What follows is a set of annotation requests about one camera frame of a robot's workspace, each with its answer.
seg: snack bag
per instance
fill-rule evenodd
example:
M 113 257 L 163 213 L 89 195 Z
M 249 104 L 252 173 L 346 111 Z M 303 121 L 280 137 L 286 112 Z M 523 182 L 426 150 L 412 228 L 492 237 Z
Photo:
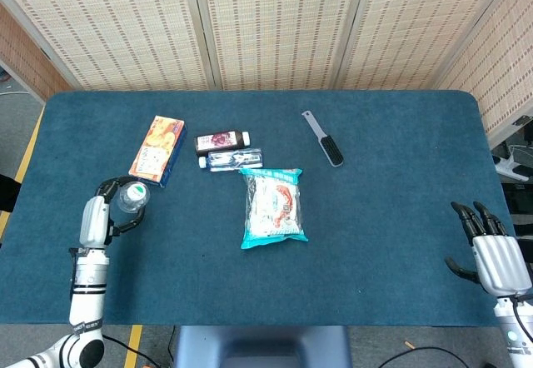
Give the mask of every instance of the snack bag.
M 296 239 L 308 241 L 301 228 L 301 170 L 242 168 L 248 185 L 247 219 L 241 249 Z

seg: yellow floor line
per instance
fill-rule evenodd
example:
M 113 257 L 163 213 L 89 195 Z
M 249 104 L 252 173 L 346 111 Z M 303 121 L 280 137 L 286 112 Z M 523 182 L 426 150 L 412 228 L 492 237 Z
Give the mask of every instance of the yellow floor line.
M 22 162 L 20 163 L 20 166 L 18 166 L 17 175 L 15 176 L 15 181 L 17 182 L 22 182 L 22 179 L 24 179 L 24 176 L 26 175 L 27 166 L 30 163 L 30 159 L 32 158 L 33 148 L 35 147 L 35 141 L 37 140 L 37 134 L 39 133 L 39 127 L 41 126 L 42 112 L 44 112 L 44 109 L 41 110 L 41 115 L 39 115 L 37 123 L 33 128 L 32 137 L 30 138 L 30 142 L 27 144 L 26 151 L 24 152 L 24 157 L 22 158 Z M 8 218 L 8 212 L 2 211 L 0 213 L 0 241 L 2 240 L 2 235 L 7 227 Z
M 141 344 L 142 325 L 132 325 L 132 331 L 130 332 L 130 341 L 128 346 L 133 350 L 139 350 Z M 137 354 L 132 351 L 127 351 L 126 360 L 124 361 L 124 368 L 135 368 L 137 363 Z

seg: blue table surface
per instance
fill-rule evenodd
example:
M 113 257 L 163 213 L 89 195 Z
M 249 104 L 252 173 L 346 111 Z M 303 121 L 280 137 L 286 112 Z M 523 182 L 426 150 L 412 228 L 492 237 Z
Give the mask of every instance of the blue table surface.
M 332 168 L 301 113 L 345 156 Z M 108 248 L 108 324 L 494 325 L 450 201 L 511 229 L 474 98 L 456 91 L 65 92 L 46 106 L 0 249 L 0 322 L 66 322 L 87 200 L 127 173 L 155 115 L 188 134 L 144 222 Z M 240 249 L 246 184 L 200 170 L 194 136 L 249 131 L 265 167 L 303 170 L 309 242 Z M 112 216 L 117 208 L 112 206 Z

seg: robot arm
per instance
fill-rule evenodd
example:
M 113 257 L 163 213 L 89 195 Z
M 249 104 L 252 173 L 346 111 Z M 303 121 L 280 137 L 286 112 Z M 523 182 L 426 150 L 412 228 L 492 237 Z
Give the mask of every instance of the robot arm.
M 109 266 L 106 247 L 113 236 L 134 228 L 144 217 L 143 206 L 133 220 L 114 226 L 109 218 L 109 204 L 120 186 L 133 181 L 136 178 L 105 181 L 83 210 L 82 248 L 71 249 L 74 258 L 69 317 L 72 334 L 64 336 L 48 350 L 8 368 L 94 368 L 102 360 L 103 302 Z
M 531 278 L 524 257 L 513 236 L 507 236 L 500 220 L 479 202 L 474 206 L 481 220 L 467 206 L 452 202 L 471 246 L 477 271 L 459 267 L 450 257 L 448 268 L 476 284 L 497 299 L 494 313 L 506 339 L 507 351 L 515 368 L 533 366 L 533 306 L 526 300 Z

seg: snack box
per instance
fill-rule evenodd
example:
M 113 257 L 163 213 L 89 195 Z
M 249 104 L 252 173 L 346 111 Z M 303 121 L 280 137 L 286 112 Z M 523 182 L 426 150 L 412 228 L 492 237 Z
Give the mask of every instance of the snack box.
M 184 121 L 155 116 L 128 173 L 165 187 L 186 134 Z

